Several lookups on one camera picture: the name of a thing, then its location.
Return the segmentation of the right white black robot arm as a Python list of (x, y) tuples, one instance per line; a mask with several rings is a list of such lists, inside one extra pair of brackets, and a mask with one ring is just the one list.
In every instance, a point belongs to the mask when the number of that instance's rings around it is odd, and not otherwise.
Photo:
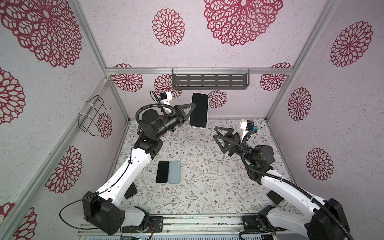
[(256, 215), (243, 217), (244, 231), (239, 238), (250, 234), (274, 234), (290, 231), (309, 240), (351, 240), (351, 230), (342, 205), (335, 199), (325, 200), (287, 180), (273, 169), (274, 151), (266, 145), (250, 147), (247, 141), (257, 132), (252, 121), (234, 129), (215, 127), (213, 136), (224, 154), (240, 156), (248, 177), (269, 189), (273, 205)]

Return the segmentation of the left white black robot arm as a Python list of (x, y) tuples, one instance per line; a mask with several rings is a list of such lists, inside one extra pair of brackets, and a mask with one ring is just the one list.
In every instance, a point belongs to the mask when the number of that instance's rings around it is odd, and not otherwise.
[(194, 103), (150, 104), (138, 109), (135, 115), (139, 125), (138, 139), (127, 160), (96, 192), (88, 191), (81, 199), (88, 223), (111, 236), (128, 222), (129, 212), (119, 207), (127, 190), (160, 151), (161, 137), (182, 126), (195, 107)]

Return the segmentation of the light blue phone case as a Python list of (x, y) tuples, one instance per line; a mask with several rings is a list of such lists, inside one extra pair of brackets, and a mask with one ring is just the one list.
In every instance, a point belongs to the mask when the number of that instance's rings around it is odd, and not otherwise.
[(181, 182), (181, 162), (171, 161), (169, 165), (169, 184), (179, 184)]

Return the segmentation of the bare black phone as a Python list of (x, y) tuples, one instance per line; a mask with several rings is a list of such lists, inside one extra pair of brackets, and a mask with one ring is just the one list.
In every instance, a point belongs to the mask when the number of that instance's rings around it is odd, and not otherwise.
[(169, 167), (170, 167), (169, 161), (159, 161), (157, 175), (156, 175), (156, 183), (164, 184), (168, 182)]

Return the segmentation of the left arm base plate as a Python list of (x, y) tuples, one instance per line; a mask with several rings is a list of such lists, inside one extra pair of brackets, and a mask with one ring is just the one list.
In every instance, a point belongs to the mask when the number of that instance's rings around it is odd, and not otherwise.
[(151, 216), (144, 221), (143, 226), (127, 226), (122, 227), (122, 233), (161, 233), (164, 226), (164, 217)]

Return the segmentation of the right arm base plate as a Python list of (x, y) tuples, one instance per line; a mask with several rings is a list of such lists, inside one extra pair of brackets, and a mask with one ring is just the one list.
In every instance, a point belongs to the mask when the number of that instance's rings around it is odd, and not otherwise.
[(242, 216), (244, 230), (246, 232), (264, 231), (270, 228), (268, 219), (261, 215)]

